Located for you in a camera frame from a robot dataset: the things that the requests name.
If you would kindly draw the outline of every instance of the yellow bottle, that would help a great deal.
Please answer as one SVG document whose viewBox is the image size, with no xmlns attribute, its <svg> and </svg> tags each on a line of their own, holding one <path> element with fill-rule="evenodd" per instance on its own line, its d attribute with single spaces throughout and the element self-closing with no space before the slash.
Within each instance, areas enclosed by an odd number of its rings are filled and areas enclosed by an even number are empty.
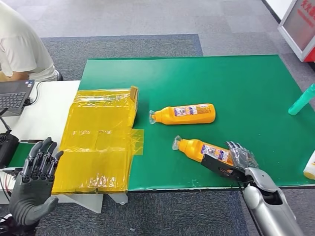
<svg viewBox="0 0 315 236">
<path fill-rule="evenodd" d="M 149 112 L 150 124 L 202 124 L 211 123 L 215 119 L 215 106 L 199 104 L 181 107 L 165 107 L 160 111 Z"/>
<path fill-rule="evenodd" d="M 173 142 L 173 150 L 180 150 L 194 161 L 202 162 L 204 154 L 233 166 L 232 157 L 227 149 L 204 143 L 198 139 L 181 139 L 176 136 Z"/>
</svg>

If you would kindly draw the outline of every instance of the person's arm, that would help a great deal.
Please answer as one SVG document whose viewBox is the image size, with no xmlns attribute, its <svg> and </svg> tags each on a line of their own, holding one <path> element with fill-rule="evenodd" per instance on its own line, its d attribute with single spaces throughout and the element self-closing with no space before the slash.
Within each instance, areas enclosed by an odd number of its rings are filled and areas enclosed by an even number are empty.
<svg viewBox="0 0 315 236">
<path fill-rule="evenodd" d="M 17 72 L 14 71 L 11 77 L 5 76 L 5 74 L 0 74 L 0 82 L 5 82 L 5 81 L 17 81 L 17 80 L 28 80 L 29 79 L 29 72 Z"/>
<path fill-rule="evenodd" d="M 28 80 L 29 72 L 37 66 L 29 38 L 22 36 L 5 38 L 2 44 L 13 71 L 9 81 Z"/>
<path fill-rule="evenodd" d="M 29 79 L 29 72 L 17 72 L 14 71 L 12 77 L 10 77 L 10 81 L 16 81 L 16 80 L 28 80 Z"/>
</svg>

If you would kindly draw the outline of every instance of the yellow plastic bag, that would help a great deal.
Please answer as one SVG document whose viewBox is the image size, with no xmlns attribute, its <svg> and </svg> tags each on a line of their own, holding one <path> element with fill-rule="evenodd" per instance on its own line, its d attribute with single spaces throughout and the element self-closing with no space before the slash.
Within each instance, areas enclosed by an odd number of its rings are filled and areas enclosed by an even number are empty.
<svg viewBox="0 0 315 236">
<path fill-rule="evenodd" d="M 52 192 L 128 190 L 133 155 L 142 155 L 144 130 L 132 129 L 137 88 L 77 92 L 63 131 Z"/>
</svg>

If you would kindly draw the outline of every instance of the laptop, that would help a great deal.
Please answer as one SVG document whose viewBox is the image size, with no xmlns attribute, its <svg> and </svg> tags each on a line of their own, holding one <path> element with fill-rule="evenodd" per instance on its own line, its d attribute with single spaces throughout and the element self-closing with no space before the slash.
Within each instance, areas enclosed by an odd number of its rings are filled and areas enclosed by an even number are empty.
<svg viewBox="0 0 315 236">
<path fill-rule="evenodd" d="M 3 117 L 20 116 L 24 101 L 34 86 L 34 80 L 0 82 L 0 111 L 8 108 Z"/>
</svg>

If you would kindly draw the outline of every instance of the robotic hand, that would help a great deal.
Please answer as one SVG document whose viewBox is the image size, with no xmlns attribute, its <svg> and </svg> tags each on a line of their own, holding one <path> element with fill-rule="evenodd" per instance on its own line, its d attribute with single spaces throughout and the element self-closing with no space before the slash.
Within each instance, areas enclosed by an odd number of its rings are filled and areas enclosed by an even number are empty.
<svg viewBox="0 0 315 236">
<path fill-rule="evenodd" d="M 266 172 L 258 169 L 254 155 L 239 143 L 226 142 L 233 166 L 205 155 L 202 165 L 243 184 L 242 196 L 254 222 L 265 236 L 303 236 L 284 193 Z"/>
<path fill-rule="evenodd" d="M 56 147 L 56 142 L 47 138 L 32 148 L 17 174 L 10 199 L 12 216 L 0 223 L 8 232 L 6 235 L 35 235 L 41 218 L 54 210 L 58 198 L 51 196 L 51 189 L 58 161 L 63 154 L 60 151 L 52 156 Z"/>
</svg>

